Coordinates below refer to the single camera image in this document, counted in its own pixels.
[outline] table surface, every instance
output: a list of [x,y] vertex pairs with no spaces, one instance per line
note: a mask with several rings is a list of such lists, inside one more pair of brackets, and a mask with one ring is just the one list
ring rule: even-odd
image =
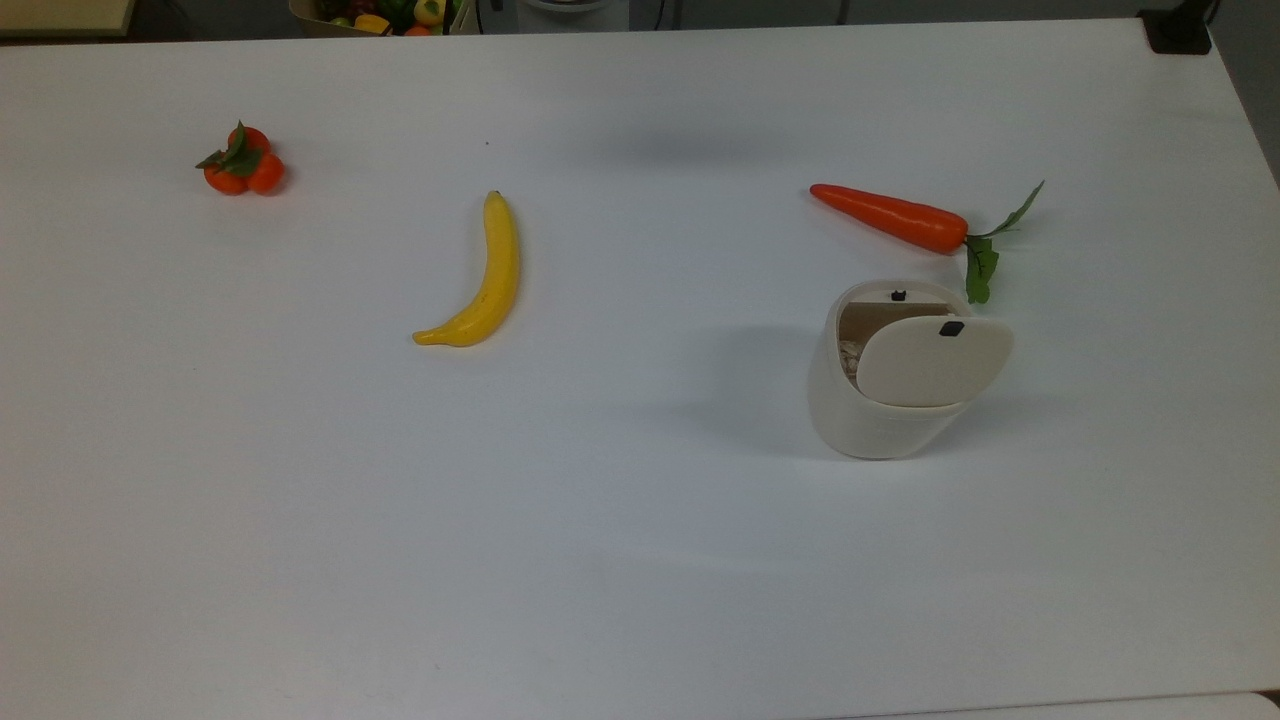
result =
[[123,36],[133,0],[0,0],[0,37]]
[[961,710],[928,720],[1276,720],[1280,708],[1260,694],[1239,693]]
[[[0,715],[1280,685],[1280,193],[1216,54],[1135,20],[0,47]],[[192,169],[237,118],[282,195]],[[829,304],[963,264],[805,188],[987,228],[1042,178],[1001,378],[915,457],[827,448]],[[490,188],[516,310],[417,347]]]

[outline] carrot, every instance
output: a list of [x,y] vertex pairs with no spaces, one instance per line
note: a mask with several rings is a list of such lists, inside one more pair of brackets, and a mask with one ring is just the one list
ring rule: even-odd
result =
[[969,254],[969,270],[965,274],[965,291],[969,302],[986,302],[991,299],[991,277],[996,273],[1000,254],[991,249],[991,238],[1015,229],[1012,225],[1021,219],[1032,206],[1044,181],[1032,191],[1023,206],[1005,218],[996,229],[983,234],[969,234],[969,223],[951,213],[897,197],[887,197],[838,184],[814,184],[809,192],[836,210],[851,215],[868,225],[905,240],[933,252],[950,255],[965,246]]

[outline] container lid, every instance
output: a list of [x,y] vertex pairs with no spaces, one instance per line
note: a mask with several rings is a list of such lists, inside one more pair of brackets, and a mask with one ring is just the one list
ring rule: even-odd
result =
[[905,318],[868,338],[858,363],[858,389],[900,407],[966,402],[996,379],[1012,347],[1014,333],[1000,320]]

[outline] yellow banana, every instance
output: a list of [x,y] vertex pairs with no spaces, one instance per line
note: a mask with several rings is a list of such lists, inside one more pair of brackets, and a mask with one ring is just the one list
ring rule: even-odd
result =
[[511,208],[497,190],[484,200],[484,234],[489,260],[475,299],[443,325],[413,333],[413,342],[466,347],[492,336],[507,319],[520,288],[520,238]]

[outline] tomato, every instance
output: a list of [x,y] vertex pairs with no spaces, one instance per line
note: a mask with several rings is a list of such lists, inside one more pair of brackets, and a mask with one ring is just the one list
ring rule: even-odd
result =
[[259,195],[266,195],[275,190],[284,177],[284,163],[274,152],[266,152],[257,161],[257,169],[248,177],[248,188]]
[[[236,131],[232,131],[232,133],[227,136],[227,146],[230,147],[233,142],[236,142]],[[266,138],[266,135],[262,131],[244,126],[244,147],[270,152],[271,141]]]
[[223,172],[218,165],[205,167],[205,182],[223,195],[239,195],[248,187],[244,178]]

